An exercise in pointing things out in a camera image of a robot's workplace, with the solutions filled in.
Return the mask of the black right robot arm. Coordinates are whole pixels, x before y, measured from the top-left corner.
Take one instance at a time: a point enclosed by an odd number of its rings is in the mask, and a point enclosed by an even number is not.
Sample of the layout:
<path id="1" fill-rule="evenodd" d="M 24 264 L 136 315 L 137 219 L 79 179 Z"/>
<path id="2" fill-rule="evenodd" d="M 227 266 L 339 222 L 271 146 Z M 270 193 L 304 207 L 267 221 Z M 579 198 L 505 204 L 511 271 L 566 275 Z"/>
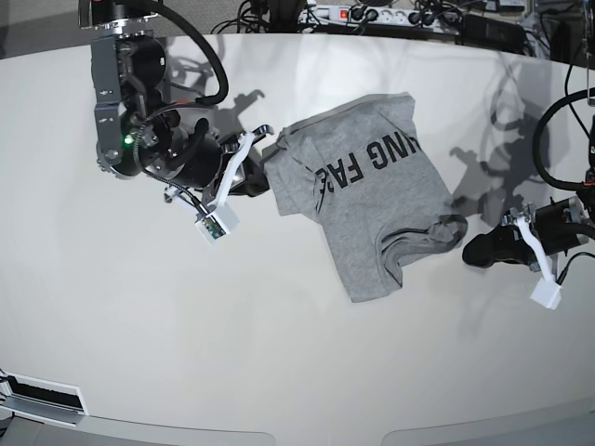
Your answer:
<path id="1" fill-rule="evenodd" d="M 203 52 L 218 89 L 191 101 L 168 101 L 164 93 L 164 45 L 141 23 L 161 16 Z M 81 1 L 78 24 L 95 29 L 91 74 L 99 167 L 122 179 L 144 174 L 167 187 L 167 199 L 211 204 L 217 194 L 256 197 L 268 190 L 263 168 L 251 158 L 253 146 L 272 134 L 268 125 L 251 132 L 217 134 L 205 116 L 191 126 L 181 113 L 219 105 L 229 93 L 222 62 L 204 36 L 161 1 Z"/>

